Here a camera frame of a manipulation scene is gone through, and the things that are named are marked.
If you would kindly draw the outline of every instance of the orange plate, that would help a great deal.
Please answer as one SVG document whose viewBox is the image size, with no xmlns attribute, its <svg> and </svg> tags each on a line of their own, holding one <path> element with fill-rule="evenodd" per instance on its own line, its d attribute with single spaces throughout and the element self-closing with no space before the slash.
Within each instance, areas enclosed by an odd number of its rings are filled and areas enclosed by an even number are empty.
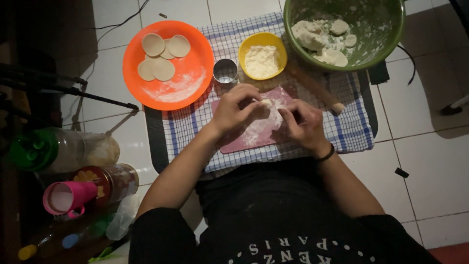
<svg viewBox="0 0 469 264">
<path fill-rule="evenodd" d="M 145 59 L 142 38 L 148 33 L 170 39 L 183 35 L 190 43 L 184 58 L 169 60 L 176 67 L 174 77 L 166 82 L 144 81 L 137 66 Z M 124 81 L 130 93 L 142 104 L 158 110 L 176 110 L 195 102 L 207 89 L 213 76 L 213 52 L 205 36 L 195 27 L 180 21 L 161 21 L 142 29 L 127 46 L 122 62 Z"/>
</svg>

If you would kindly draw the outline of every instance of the black bracelet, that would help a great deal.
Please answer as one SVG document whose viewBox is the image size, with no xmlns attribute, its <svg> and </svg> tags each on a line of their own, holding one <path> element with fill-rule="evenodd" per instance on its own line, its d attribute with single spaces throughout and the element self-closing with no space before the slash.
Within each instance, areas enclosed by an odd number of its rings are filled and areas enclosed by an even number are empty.
<svg viewBox="0 0 469 264">
<path fill-rule="evenodd" d="M 320 158 L 316 161 L 323 162 L 325 160 L 328 160 L 330 157 L 332 157 L 332 155 L 334 155 L 334 153 L 335 153 L 335 148 L 334 148 L 334 145 L 331 143 L 331 152 L 329 152 L 329 154 L 327 154 L 324 158 Z"/>
</svg>

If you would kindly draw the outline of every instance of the yellow bottle cap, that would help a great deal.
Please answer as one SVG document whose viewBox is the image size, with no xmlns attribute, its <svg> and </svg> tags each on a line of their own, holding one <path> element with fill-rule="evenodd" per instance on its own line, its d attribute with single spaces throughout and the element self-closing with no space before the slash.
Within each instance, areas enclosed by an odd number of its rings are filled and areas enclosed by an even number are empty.
<svg viewBox="0 0 469 264">
<path fill-rule="evenodd" d="M 18 251 L 18 258 L 21 260 L 27 260 L 36 254 L 38 248 L 35 245 L 28 245 Z"/>
</svg>

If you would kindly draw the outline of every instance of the blue bottle cap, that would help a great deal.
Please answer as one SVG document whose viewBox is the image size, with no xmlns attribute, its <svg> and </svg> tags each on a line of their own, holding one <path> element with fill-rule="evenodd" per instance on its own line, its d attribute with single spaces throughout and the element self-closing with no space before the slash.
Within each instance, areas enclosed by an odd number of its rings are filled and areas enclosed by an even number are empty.
<svg viewBox="0 0 469 264">
<path fill-rule="evenodd" d="M 79 240 L 80 240 L 80 237 L 78 237 L 77 234 L 70 234 L 70 235 L 63 238 L 62 246 L 65 249 L 71 248 L 74 245 L 76 245 Z"/>
</svg>

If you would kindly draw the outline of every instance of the pink mug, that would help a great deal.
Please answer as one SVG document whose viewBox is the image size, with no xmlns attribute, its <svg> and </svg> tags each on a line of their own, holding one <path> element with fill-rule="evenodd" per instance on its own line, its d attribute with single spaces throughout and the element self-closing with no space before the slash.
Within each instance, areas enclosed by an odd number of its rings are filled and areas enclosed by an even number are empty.
<svg viewBox="0 0 469 264">
<path fill-rule="evenodd" d="M 92 182 L 54 182 L 45 190 L 42 204 L 50 214 L 68 214 L 70 218 L 74 218 L 85 212 L 84 204 L 97 194 L 98 188 Z M 73 212 L 75 208 L 81 209 L 78 215 Z"/>
</svg>

